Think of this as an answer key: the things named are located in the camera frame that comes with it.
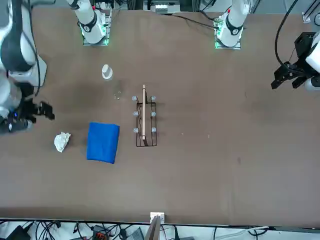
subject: floor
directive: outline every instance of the floor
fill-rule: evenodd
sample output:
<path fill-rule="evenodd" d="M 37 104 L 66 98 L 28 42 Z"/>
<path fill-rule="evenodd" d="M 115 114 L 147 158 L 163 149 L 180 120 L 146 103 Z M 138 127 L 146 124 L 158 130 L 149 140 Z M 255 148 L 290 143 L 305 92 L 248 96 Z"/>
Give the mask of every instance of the floor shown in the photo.
<path fill-rule="evenodd" d="M 5 222 L 4 224 L 0 225 L 0 238 L 6 238 L 9 236 L 9 234 L 18 226 L 21 225 L 23 226 L 26 222 Z M 36 239 L 36 228 L 37 228 L 38 223 L 34 223 L 31 228 L 28 231 L 28 234 L 31 236 L 32 240 Z M 112 226 L 112 224 L 104 224 L 106 228 Z M 126 228 L 128 225 L 121 225 L 122 228 Z M 75 227 L 74 222 L 64 222 L 61 224 L 61 227 L 57 229 L 56 227 L 53 227 L 50 230 L 50 233 L 53 235 L 53 237 L 57 240 L 72 240 L 72 239 L 78 239 L 79 233 L 73 233 Z M 148 225 L 132 225 L 130 226 L 126 232 L 127 235 L 129 236 L 132 234 L 136 229 L 141 228 L 142 233 L 144 236 L 146 236 L 146 233 L 148 231 Z M 43 227 L 40 225 L 38 228 L 38 235 L 37 239 L 41 240 L 42 237 L 40 238 L 40 234 L 43 231 Z M 174 227 L 171 225 L 164 225 L 163 229 L 164 232 L 160 232 L 160 240 L 170 240 L 175 237 L 175 231 Z M 79 230 L 81 236 L 84 237 L 91 237 L 92 236 L 92 231 L 90 228 L 88 228 L 84 223 L 79 225 Z M 187 237 L 193 237 L 194 240 L 213 240 L 213 233 L 215 228 L 214 227 L 197 227 L 197 226 L 177 226 L 178 234 L 181 240 L 183 238 Z M 230 228 L 217 228 L 216 230 L 216 235 L 215 239 L 222 239 L 220 237 L 226 236 L 229 234 L 234 234 L 238 233 L 241 231 L 241 229 L 230 229 Z M 251 236 L 248 232 L 243 233 L 240 236 L 237 237 L 226 237 L 224 239 L 232 239 L 232 240 L 254 240 L 255 237 Z M 288 232 L 288 231 L 267 231 L 265 234 L 261 235 L 258 237 L 259 240 L 319 240 L 320 239 L 320 233 L 305 233 L 305 232 Z"/>

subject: metal rack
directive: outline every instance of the metal rack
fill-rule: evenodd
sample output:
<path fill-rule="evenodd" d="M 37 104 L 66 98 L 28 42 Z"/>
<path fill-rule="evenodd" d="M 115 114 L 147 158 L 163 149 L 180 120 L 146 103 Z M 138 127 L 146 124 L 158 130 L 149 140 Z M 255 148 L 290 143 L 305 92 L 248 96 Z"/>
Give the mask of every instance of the metal rack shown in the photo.
<path fill-rule="evenodd" d="M 146 85 L 144 84 L 142 86 L 142 102 L 139 102 L 137 96 L 133 96 L 132 100 L 136 102 L 136 111 L 133 112 L 136 117 L 136 126 L 133 129 L 133 132 L 136 133 L 135 145 L 138 148 L 157 146 L 156 97 L 151 96 L 148 100 Z M 146 130 L 146 106 L 150 106 L 150 132 Z"/>

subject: mounting plate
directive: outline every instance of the mounting plate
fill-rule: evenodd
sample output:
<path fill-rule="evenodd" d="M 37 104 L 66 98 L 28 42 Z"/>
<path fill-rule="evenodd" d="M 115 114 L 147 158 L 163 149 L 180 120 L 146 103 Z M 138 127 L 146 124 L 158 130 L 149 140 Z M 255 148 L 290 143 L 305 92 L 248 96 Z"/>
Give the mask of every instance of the mounting plate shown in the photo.
<path fill-rule="evenodd" d="M 150 223 L 152 220 L 156 217 L 159 216 L 161 219 L 160 224 L 165 224 L 165 213 L 164 212 L 150 212 Z"/>

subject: wooden board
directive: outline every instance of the wooden board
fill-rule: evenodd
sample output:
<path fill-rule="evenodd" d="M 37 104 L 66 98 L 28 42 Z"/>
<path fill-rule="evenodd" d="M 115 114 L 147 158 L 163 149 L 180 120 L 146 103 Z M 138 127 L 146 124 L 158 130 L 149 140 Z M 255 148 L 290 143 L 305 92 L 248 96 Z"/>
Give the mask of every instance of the wooden board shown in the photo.
<path fill-rule="evenodd" d="M 38 99 L 56 119 L 0 138 L 0 215 L 148 222 L 164 212 L 169 223 L 318 227 L 319 93 L 270 86 L 283 15 L 249 15 L 240 51 L 215 50 L 211 29 L 174 16 L 114 16 L 110 45 L 83 47 L 71 10 L 34 10 L 48 65 Z M 306 30 L 300 15 L 287 19 L 283 61 Z M 132 96 L 142 84 L 157 98 L 154 148 L 135 145 Z M 120 125 L 114 165 L 86 160 L 90 122 Z M 53 144 L 61 131 L 72 135 L 63 153 Z"/>

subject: wooden stick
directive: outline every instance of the wooden stick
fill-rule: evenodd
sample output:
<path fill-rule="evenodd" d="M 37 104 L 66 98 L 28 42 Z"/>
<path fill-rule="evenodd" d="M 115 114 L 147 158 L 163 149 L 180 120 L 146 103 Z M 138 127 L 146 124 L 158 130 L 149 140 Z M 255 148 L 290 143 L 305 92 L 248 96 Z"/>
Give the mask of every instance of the wooden stick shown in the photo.
<path fill-rule="evenodd" d="M 142 140 L 146 139 L 146 85 L 142 86 Z"/>

